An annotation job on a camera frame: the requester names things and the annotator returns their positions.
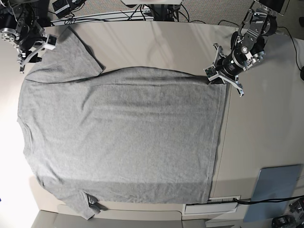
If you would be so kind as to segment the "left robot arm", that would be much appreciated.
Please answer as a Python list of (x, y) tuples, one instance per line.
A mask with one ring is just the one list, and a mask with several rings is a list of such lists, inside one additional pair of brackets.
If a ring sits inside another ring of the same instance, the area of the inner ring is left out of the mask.
[(230, 54), (225, 55), (222, 46), (213, 44), (216, 55), (211, 66), (204, 69), (209, 81), (220, 79), (224, 84), (235, 87), (240, 96), (244, 95), (238, 76), (261, 62), (265, 55), (266, 40), (277, 30), (277, 15), (285, 4), (284, 0), (257, 0), (259, 6), (249, 7), (238, 31), (230, 41)]

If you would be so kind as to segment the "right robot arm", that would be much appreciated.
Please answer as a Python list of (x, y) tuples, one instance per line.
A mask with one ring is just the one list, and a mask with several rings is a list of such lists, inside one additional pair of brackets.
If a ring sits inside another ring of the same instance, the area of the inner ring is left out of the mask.
[(39, 25), (34, 10), (36, 0), (2, 0), (0, 2), (0, 39), (17, 51), (19, 72), (27, 63), (40, 62), (38, 52), (46, 44), (45, 30)]

